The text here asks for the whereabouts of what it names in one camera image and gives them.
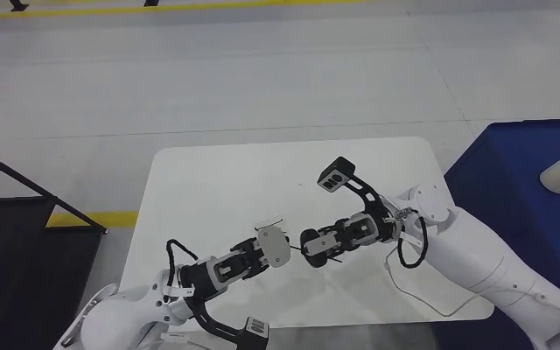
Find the blue cloth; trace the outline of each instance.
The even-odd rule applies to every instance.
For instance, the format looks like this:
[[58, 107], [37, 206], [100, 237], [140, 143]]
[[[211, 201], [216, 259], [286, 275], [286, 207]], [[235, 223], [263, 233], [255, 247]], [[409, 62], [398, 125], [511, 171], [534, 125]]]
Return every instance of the blue cloth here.
[[[560, 287], [560, 194], [539, 175], [560, 159], [560, 121], [491, 124], [445, 174], [455, 203], [493, 229]], [[532, 349], [500, 310], [481, 321], [433, 326], [441, 349]]]

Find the black fabric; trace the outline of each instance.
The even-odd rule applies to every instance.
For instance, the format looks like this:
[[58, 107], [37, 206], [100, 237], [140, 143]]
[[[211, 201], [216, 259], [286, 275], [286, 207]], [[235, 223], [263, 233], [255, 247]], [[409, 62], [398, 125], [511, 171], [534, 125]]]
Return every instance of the black fabric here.
[[46, 228], [54, 197], [0, 199], [2, 349], [52, 349], [70, 326], [102, 231]]
[[54, 206], [42, 196], [0, 199], [0, 325]]
[[46, 228], [0, 333], [7, 349], [52, 349], [78, 311], [102, 232]]

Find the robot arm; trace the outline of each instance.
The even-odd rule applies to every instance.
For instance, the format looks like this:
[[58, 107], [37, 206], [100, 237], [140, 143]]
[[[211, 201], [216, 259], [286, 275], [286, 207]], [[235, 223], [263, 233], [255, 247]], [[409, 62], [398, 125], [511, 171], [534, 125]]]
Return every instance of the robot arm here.
[[105, 287], [80, 312], [54, 350], [153, 350], [169, 326], [183, 325], [191, 318], [240, 350], [264, 350], [269, 340], [267, 323], [249, 317], [242, 329], [234, 329], [214, 320], [206, 310], [206, 302], [233, 282], [290, 260], [290, 244], [279, 227], [267, 226], [257, 232], [257, 237], [237, 244], [220, 258], [210, 256], [193, 265], [172, 263], [150, 285], [118, 294], [116, 285]]
[[[533, 271], [488, 226], [447, 203], [434, 185], [418, 185], [390, 199], [354, 175], [339, 157], [319, 177], [334, 192], [345, 186], [365, 208], [329, 227], [305, 230], [301, 251], [313, 267], [360, 246], [398, 241], [401, 263], [414, 268], [425, 260], [455, 284], [487, 299], [528, 335], [536, 349], [560, 348], [560, 290]], [[400, 247], [411, 243], [420, 255], [406, 263]]]

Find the gray floor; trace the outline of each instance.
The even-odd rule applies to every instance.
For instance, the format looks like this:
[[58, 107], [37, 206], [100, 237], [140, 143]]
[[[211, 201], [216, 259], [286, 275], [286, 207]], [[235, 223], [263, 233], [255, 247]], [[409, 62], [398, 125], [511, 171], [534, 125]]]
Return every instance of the gray floor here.
[[[407, 0], [0, 21], [0, 158], [84, 211], [137, 210], [165, 147], [420, 136], [445, 172], [489, 124], [560, 110], [558, 2]], [[0, 195], [25, 190], [0, 178]], [[119, 282], [104, 238], [85, 298]], [[435, 348], [426, 325], [278, 348]]]

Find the white tabletop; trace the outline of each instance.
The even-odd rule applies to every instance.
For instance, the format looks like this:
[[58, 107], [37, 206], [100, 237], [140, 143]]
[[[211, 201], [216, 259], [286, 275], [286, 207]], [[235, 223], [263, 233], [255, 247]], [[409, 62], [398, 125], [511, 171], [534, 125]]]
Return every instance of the white tabletop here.
[[[417, 137], [165, 149], [151, 167], [121, 290], [148, 284], [166, 268], [165, 243], [171, 238], [201, 258], [223, 256], [254, 236], [258, 221], [276, 215], [287, 220], [288, 236], [298, 245], [303, 230], [362, 210], [360, 198], [347, 189], [329, 193], [316, 185], [321, 171], [338, 156], [355, 163], [355, 174], [385, 195], [395, 196], [420, 182], [448, 193], [430, 145]], [[321, 269], [293, 250], [282, 268], [232, 284], [207, 303], [208, 311], [235, 327], [242, 327], [249, 315], [272, 327], [307, 327], [484, 319], [492, 314], [494, 307], [478, 298], [454, 317], [442, 318], [400, 293], [383, 268], [393, 247], [362, 247], [345, 253], [343, 263], [329, 262]], [[411, 249], [405, 255], [417, 259]], [[175, 259], [191, 263], [180, 251]], [[427, 262], [406, 270], [394, 255], [390, 263], [402, 288], [441, 312], [454, 310], [472, 295]], [[199, 329], [196, 322], [178, 328]]]

